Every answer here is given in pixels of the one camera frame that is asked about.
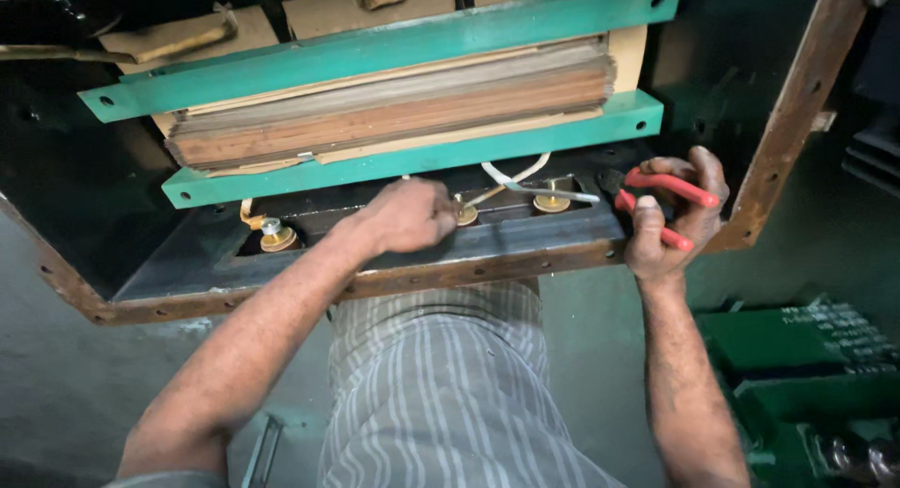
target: dirty hands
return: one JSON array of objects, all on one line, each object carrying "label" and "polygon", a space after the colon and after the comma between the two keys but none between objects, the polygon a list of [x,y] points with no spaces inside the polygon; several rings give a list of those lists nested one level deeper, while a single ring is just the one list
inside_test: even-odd
[{"label": "dirty hands", "polygon": [[683,288],[684,268],[690,263],[713,235],[722,227],[719,212],[728,198],[728,186],[722,173],[722,164],[703,147],[693,147],[689,160],[654,158],[641,163],[641,173],[668,173],[675,175],[719,197],[719,205],[713,208],[689,203],[681,210],[669,228],[694,242],[691,252],[669,248],[660,241],[660,232],[666,220],[653,196],[637,200],[634,212],[635,236],[625,250],[624,261],[635,273],[640,286],[671,286]]},{"label": "dirty hands", "polygon": [[443,183],[413,177],[382,189],[354,216],[375,257],[430,248],[456,229],[456,211]]}]

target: rusty metal frame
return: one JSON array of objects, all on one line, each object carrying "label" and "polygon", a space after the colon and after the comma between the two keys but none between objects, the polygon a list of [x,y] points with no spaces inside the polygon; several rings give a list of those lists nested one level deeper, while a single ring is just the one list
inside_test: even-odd
[{"label": "rusty metal frame", "polygon": [[[706,252],[751,247],[766,224],[794,161],[804,147],[816,113],[831,91],[838,70],[866,14],[863,0],[817,0],[794,62],[737,193],[726,227]],[[39,248],[39,272],[67,303],[98,325],[171,321],[227,313],[255,288],[227,293],[108,302],[22,218],[6,198],[0,210],[16,220]],[[564,270],[622,263],[622,240],[595,240],[565,250],[542,250],[464,262],[422,264],[356,275],[341,299],[489,281],[520,279]]]}]

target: red handle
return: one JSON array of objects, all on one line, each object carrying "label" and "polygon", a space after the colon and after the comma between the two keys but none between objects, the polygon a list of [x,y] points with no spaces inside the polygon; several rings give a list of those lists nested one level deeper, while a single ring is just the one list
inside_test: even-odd
[{"label": "red handle", "polygon": [[[624,210],[629,214],[634,215],[636,205],[637,200],[635,198],[635,195],[628,193],[624,189],[620,190],[618,195],[615,195],[615,207],[619,210]],[[694,248],[694,242],[685,239],[677,232],[672,231],[668,228],[662,229],[660,239],[662,239],[663,244],[669,246],[670,248],[676,248],[679,251],[689,252]]]},{"label": "red handle", "polygon": [[672,193],[704,207],[715,207],[719,204],[718,196],[704,191],[692,183],[665,173],[645,175],[641,173],[641,169],[638,167],[632,168],[628,172],[624,177],[624,184],[632,187],[664,187]]}]

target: pliers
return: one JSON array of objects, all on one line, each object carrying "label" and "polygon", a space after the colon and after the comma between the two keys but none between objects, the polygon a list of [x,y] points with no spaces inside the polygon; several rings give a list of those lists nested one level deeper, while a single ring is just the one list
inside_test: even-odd
[{"label": "pliers", "polygon": [[[661,187],[685,198],[689,202],[703,205],[704,207],[715,207],[719,204],[718,196],[704,191],[692,183],[685,182],[674,175],[665,173],[645,175],[641,173],[639,167],[633,168],[625,175],[620,171],[610,169],[606,173],[603,173],[600,185],[608,193],[615,196],[615,207],[617,209],[624,210],[631,215],[634,215],[635,213],[637,199],[635,198],[635,195],[624,190],[624,186],[626,185],[642,188]],[[694,242],[685,239],[668,228],[662,229],[661,238],[665,245],[680,251],[690,251],[694,248]]]}]

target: concrete floor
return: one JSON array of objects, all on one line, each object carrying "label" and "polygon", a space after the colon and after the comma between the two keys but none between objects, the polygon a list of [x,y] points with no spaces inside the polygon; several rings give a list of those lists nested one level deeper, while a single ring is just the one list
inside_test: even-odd
[{"label": "concrete floor", "polygon": [[[714,310],[728,298],[779,305],[814,285],[857,304],[897,339],[898,229],[900,201],[844,175],[839,148],[813,146],[755,248],[692,265],[691,306]],[[0,485],[108,480],[129,427],[219,320],[96,328],[43,284],[31,268],[33,248],[8,218],[0,217],[0,240]],[[541,294],[550,389],[576,446],[629,485],[662,486],[645,423],[644,332],[627,270],[547,275]],[[323,322],[265,403],[287,424],[271,486],[315,481],[329,415],[329,341]],[[262,425],[257,416],[232,444],[232,485]]]}]

